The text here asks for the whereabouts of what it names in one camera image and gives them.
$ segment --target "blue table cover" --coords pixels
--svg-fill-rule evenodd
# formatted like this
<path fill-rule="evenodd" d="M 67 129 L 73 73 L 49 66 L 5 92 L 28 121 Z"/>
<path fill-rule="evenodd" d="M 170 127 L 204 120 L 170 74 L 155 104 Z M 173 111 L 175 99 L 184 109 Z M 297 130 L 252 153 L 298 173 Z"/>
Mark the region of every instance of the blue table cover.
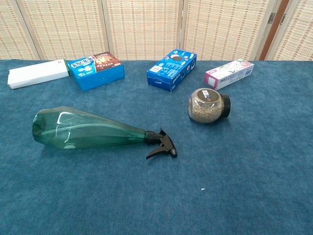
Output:
<path fill-rule="evenodd" d="M 147 84 L 155 61 L 126 61 L 125 79 L 82 92 L 72 77 L 10 90 L 0 61 L 0 234 L 313 234 L 313 62 L 254 62 L 219 90 L 228 118 L 200 124 L 188 98 L 206 87 L 198 61 L 173 92 Z M 37 111 L 71 106 L 146 130 L 157 145 L 53 149 L 33 140 Z"/>

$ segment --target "metal hinge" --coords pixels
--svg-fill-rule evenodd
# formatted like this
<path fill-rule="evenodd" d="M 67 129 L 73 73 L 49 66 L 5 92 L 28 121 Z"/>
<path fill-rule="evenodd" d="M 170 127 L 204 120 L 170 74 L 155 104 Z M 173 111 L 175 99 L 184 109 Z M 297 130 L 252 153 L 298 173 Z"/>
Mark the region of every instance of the metal hinge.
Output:
<path fill-rule="evenodd" d="M 285 17 L 286 17 L 286 14 L 284 14 L 284 15 L 283 15 L 283 17 L 282 17 L 282 21 L 280 22 L 280 25 L 282 25 L 282 24 L 283 24 Z"/>
<path fill-rule="evenodd" d="M 271 13 L 268 19 L 268 24 L 273 23 L 276 13 Z"/>

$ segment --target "woven screen panel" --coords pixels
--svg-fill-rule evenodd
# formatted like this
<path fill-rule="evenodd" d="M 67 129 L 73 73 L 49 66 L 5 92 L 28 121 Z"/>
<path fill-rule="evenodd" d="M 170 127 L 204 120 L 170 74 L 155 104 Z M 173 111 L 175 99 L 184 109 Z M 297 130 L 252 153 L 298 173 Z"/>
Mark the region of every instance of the woven screen panel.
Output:
<path fill-rule="evenodd" d="M 273 60 L 313 60 L 313 0 L 300 0 Z"/>
<path fill-rule="evenodd" d="M 0 59 L 36 59 L 9 0 L 0 3 Z"/>
<path fill-rule="evenodd" d="M 23 0 L 44 59 L 78 59 L 105 48 L 97 0 Z"/>
<path fill-rule="evenodd" d="M 159 60 L 176 48 L 179 0 L 107 0 L 107 7 L 117 58 Z"/>
<path fill-rule="evenodd" d="M 189 0 L 183 48 L 200 60 L 251 58 L 269 0 Z"/>

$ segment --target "white-and-pink box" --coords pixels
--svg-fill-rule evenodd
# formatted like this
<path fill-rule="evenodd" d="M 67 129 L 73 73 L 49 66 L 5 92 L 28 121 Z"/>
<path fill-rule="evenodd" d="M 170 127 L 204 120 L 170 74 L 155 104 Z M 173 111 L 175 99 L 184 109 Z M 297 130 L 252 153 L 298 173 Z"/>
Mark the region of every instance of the white-and-pink box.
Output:
<path fill-rule="evenodd" d="M 204 83 L 218 90 L 250 75 L 253 67 L 253 63 L 238 59 L 205 72 Z"/>

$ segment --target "blue cardboard box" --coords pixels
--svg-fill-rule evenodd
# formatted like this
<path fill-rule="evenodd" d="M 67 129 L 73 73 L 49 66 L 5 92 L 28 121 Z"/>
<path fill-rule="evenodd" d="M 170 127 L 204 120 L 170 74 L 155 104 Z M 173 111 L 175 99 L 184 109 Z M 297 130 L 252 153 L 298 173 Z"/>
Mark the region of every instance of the blue cardboard box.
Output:
<path fill-rule="evenodd" d="M 175 49 L 147 71 L 148 84 L 172 91 L 196 66 L 197 54 Z"/>
<path fill-rule="evenodd" d="M 124 65 L 109 52 L 68 61 L 68 66 L 83 91 L 125 77 Z"/>

